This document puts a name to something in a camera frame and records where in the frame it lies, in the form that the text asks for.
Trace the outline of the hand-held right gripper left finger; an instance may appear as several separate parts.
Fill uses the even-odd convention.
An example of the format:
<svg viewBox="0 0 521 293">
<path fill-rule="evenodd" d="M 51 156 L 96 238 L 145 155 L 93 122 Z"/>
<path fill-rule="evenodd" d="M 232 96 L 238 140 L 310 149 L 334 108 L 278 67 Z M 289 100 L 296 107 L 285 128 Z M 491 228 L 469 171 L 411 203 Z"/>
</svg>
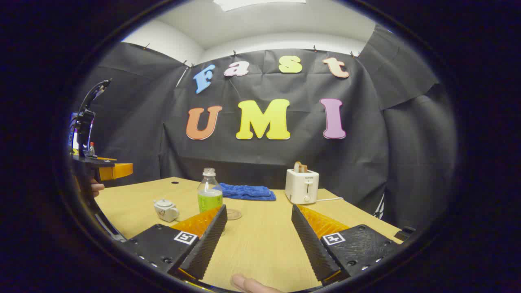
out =
<svg viewBox="0 0 521 293">
<path fill-rule="evenodd" d="M 120 246 L 162 273 L 202 280 L 227 221 L 221 205 L 171 227 L 153 225 Z"/>
</svg>

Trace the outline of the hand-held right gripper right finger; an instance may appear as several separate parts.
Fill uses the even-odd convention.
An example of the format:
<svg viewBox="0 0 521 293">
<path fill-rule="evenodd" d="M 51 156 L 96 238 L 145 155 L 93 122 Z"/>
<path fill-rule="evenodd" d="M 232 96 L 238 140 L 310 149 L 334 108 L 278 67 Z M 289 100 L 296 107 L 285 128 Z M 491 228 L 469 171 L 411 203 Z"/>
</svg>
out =
<svg viewBox="0 0 521 293">
<path fill-rule="evenodd" d="M 291 221 L 322 285 L 375 267 L 399 244 L 365 224 L 348 227 L 304 206 L 292 206 Z"/>
</svg>

